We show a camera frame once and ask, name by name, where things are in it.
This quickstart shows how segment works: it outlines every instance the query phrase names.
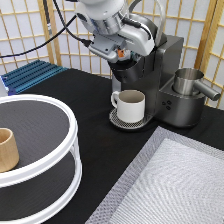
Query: wooden cup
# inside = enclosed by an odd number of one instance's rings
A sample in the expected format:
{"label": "wooden cup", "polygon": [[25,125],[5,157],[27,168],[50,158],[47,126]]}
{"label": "wooden cup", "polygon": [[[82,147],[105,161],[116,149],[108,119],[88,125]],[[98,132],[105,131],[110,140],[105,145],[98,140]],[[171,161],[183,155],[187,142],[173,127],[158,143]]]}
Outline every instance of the wooden cup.
{"label": "wooden cup", "polygon": [[18,162],[19,152],[13,132],[0,128],[0,173],[11,170]]}

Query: black countertop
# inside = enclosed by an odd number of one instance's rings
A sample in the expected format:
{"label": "black countertop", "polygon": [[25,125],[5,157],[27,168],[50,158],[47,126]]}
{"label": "black countertop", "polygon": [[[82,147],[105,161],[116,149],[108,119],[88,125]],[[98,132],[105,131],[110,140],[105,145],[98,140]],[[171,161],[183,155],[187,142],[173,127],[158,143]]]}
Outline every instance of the black countertop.
{"label": "black countertop", "polygon": [[61,100],[78,121],[81,184],[70,203],[47,224],[85,223],[158,126],[224,149],[224,111],[206,106],[194,128],[178,129],[155,120],[135,133],[114,128],[109,122],[111,86],[109,79],[71,69],[23,92]]}

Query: blue object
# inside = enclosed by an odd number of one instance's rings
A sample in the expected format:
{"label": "blue object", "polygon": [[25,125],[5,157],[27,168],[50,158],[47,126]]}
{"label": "blue object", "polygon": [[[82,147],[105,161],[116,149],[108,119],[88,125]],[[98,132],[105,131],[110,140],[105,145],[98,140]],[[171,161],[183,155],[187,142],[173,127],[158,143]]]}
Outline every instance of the blue object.
{"label": "blue object", "polygon": [[9,95],[23,92],[26,89],[67,70],[67,68],[36,60],[2,76]]}

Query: mug handle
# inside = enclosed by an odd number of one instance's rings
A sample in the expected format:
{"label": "mug handle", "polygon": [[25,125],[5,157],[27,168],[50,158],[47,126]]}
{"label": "mug handle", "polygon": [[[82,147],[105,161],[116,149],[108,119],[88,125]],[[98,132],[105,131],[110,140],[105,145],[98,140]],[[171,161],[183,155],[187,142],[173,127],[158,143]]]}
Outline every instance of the mug handle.
{"label": "mug handle", "polygon": [[113,92],[112,95],[111,95],[111,103],[112,103],[112,105],[113,105],[115,108],[117,108],[117,104],[116,104],[116,102],[115,102],[115,97],[118,99],[119,94],[120,94],[120,93],[119,93],[118,91],[115,91],[115,92]]}

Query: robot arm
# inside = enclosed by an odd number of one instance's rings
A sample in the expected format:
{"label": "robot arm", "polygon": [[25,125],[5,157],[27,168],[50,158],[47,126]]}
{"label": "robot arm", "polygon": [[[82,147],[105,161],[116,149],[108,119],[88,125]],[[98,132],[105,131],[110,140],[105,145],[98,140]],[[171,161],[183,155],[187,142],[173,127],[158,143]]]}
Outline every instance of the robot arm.
{"label": "robot arm", "polygon": [[147,56],[155,47],[150,30],[129,20],[126,0],[79,0],[76,15],[94,34],[89,50],[111,63],[119,60],[119,51]]}

